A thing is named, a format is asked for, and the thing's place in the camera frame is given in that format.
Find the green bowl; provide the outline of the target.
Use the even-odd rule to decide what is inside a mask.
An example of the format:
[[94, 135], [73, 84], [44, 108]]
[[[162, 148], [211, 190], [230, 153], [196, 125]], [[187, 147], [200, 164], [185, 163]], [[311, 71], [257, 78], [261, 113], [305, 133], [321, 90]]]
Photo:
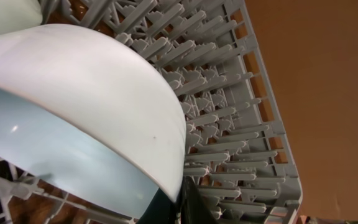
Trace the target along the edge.
[[36, 0], [0, 0], [0, 35], [39, 26], [42, 20]]

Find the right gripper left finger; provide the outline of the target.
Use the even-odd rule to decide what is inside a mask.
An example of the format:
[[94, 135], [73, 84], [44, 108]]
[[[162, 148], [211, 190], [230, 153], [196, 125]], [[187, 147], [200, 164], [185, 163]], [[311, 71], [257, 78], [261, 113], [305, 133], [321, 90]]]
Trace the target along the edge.
[[180, 223], [181, 194], [172, 202], [161, 189], [158, 189], [137, 224], [178, 224]]

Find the small light blue bowl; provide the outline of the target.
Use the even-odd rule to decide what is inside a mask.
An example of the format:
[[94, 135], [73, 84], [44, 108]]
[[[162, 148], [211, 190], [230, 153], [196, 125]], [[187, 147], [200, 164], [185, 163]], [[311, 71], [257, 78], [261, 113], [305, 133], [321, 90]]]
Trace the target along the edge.
[[0, 157], [70, 194], [139, 218], [178, 198], [186, 123], [163, 76], [91, 29], [0, 35]]

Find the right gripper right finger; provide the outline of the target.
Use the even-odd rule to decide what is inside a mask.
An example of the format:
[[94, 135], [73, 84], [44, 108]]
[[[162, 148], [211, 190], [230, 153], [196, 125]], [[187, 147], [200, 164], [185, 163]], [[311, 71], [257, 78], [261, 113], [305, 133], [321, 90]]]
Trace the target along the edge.
[[218, 224], [191, 177], [183, 179], [181, 224]]

